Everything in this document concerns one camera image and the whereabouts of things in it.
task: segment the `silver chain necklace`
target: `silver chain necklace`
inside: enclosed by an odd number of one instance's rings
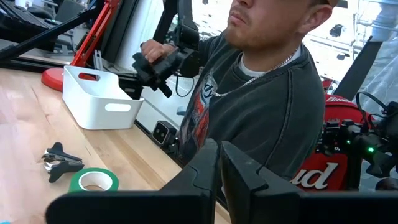
[[[267,74],[267,73],[269,73],[269,72],[271,72],[271,71],[274,71],[274,70],[280,68],[280,67],[283,66],[285,63],[287,63],[290,59],[292,59],[292,57],[294,56],[294,54],[296,53],[297,50],[298,50],[298,49],[296,49],[296,50],[294,51],[294,53],[292,53],[289,57],[287,57],[287,59],[285,59],[282,63],[276,65],[275,67],[273,67],[272,69],[268,70],[267,72],[264,72],[264,74],[259,75],[259,76],[257,76],[257,77],[254,77],[254,78],[250,79],[249,81],[247,81],[245,84],[243,84],[242,86],[240,86],[240,87],[238,87],[238,88],[244,87],[244,86],[246,86],[246,85],[248,85],[248,84],[250,84],[250,83],[256,81],[257,79],[263,77],[265,74]],[[222,93],[222,94],[219,94],[219,93],[214,92],[214,93],[213,93],[213,96],[223,97],[223,96],[228,95],[228,93],[231,93],[232,91],[234,91],[234,90],[231,90],[231,91],[229,91],[229,92],[227,92],[227,93]]]

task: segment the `ear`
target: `ear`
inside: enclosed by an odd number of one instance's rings
[[[332,12],[333,8],[330,5],[316,5],[311,7],[298,32],[301,34],[307,34],[310,31],[313,31],[328,20]]]

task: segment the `white wall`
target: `white wall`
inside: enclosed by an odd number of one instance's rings
[[[132,56],[140,52],[140,44],[152,38],[163,12],[161,0],[140,0],[127,28],[115,63],[132,70]]]

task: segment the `beard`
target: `beard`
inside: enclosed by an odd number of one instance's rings
[[[236,49],[255,52],[265,49],[278,49],[286,45],[291,36],[288,34],[265,32],[264,30],[251,32],[250,30],[228,24],[228,27],[224,31],[224,37],[229,45]]]
[[[225,32],[226,41],[239,50],[243,50],[249,47],[249,43],[247,42],[247,37],[244,34],[243,30],[239,30],[238,27],[234,27],[234,25],[228,24]]]

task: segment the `black cable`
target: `black cable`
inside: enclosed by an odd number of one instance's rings
[[[368,119],[367,119],[367,117],[366,117],[366,112],[365,112],[365,110],[362,109],[361,102],[360,102],[360,100],[359,100],[360,94],[364,94],[365,96],[367,96],[367,97],[369,97],[370,99],[372,99],[372,100],[373,100],[374,102],[376,102],[379,106],[381,106],[381,107],[383,108],[384,111],[387,110],[387,106],[386,106],[383,102],[381,102],[379,99],[377,99],[375,96],[373,96],[372,94],[367,93],[367,92],[359,92],[359,93],[357,93],[357,94],[356,94],[356,97],[355,97],[356,105],[357,105],[358,109],[361,111],[362,117],[363,117],[363,119],[365,120],[366,123],[368,123]]]
[[[191,89],[189,90],[189,92],[188,92],[186,95],[183,95],[183,96],[182,96],[182,95],[180,95],[180,94],[178,93],[178,78],[180,77],[180,75],[179,75],[178,73],[176,73],[175,76],[177,77],[177,80],[175,81],[175,93],[176,93],[177,96],[179,96],[179,97],[186,97],[186,96],[188,96],[188,95],[192,92],[192,90],[193,90],[193,85],[195,84],[194,79],[191,78],[191,79],[192,79],[192,86],[191,86]]]
[[[376,128],[376,126],[374,125],[374,123],[373,123],[371,118],[372,118],[372,116],[378,116],[380,118],[386,118],[386,117],[381,116],[379,114],[369,114],[369,116],[366,117],[366,112],[365,112],[365,110],[362,109],[361,102],[359,101],[360,94],[364,94],[365,96],[367,96],[370,99],[372,99],[375,103],[377,103],[379,106],[381,106],[384,111],[387,111],[387,106],[382,101],[380,101],[379,99],[377,99],[375,96],[373,96],[370,93],[359,92],[359,93],[356,94],[356,97],[355,97],[356,105],[357,105],[358,109],[360,110],[360,112],[361,112],[361,114],[363,116],[363,119],[364,119],[363,128],[369,128],[369,125],[370,125],[372,130],[374,130],[377,134],[380,134],[379,130]]]

